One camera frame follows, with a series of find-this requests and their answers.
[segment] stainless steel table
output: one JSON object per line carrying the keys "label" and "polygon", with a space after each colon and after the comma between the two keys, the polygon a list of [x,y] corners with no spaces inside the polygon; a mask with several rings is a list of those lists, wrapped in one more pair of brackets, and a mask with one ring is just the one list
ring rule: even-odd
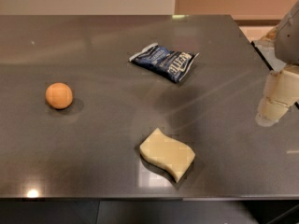
{"label": "stainless steel table", "polygon": [[[0,17],[0,197],[299,197],[299,112],[255,123],[268,69],[230,16]],[[200,52],[178,85],[128,62]],[[45,103],[52,82],[75,102]],[[140,159],[159,127],[196,153],[178,184]]]}

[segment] ball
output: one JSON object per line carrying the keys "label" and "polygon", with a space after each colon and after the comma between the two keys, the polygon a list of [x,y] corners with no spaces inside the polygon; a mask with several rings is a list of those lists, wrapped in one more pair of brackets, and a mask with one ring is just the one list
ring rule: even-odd
{"label": "ball", "polygon": [[72,104],[73,93],[64,83],[54,83],[46,90],[46,100],[53,108],[64,109]]}

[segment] blue chip bag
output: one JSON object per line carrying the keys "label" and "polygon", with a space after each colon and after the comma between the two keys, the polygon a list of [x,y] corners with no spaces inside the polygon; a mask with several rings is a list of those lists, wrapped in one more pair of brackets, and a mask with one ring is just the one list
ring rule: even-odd
{"label": "blue chip bag", "polygon": [[169,51],[165,47],[158,46],[158,43],[153,43],[130,57],[129,61],[166,77],[174,83],[179,83],[188,73],[198,54]]}

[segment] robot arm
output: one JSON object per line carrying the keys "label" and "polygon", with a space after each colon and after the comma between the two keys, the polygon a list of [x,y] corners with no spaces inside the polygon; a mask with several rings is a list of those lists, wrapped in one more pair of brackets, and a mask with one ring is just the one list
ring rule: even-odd
{"label": "robot arm", "polygon": [[299,100],[299,1],[281,20],[274,36],[275,54],[287,63],[280,71],[268,76],[256,121],[272,126]]}
{"label": "robot arm", "polygon": [[278,25],[275,55],[285,63],[299,65],[299,1]]}

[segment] yellow sponge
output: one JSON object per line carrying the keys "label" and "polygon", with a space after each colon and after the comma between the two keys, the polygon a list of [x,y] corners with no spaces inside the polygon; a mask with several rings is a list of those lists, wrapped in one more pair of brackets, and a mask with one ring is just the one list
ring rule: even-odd
{"label": "yellow sponge", "polygon": [[179,182],[194,160],[193,150],[156,129],[140,146],[142,157],[149,163],[166,170]]}

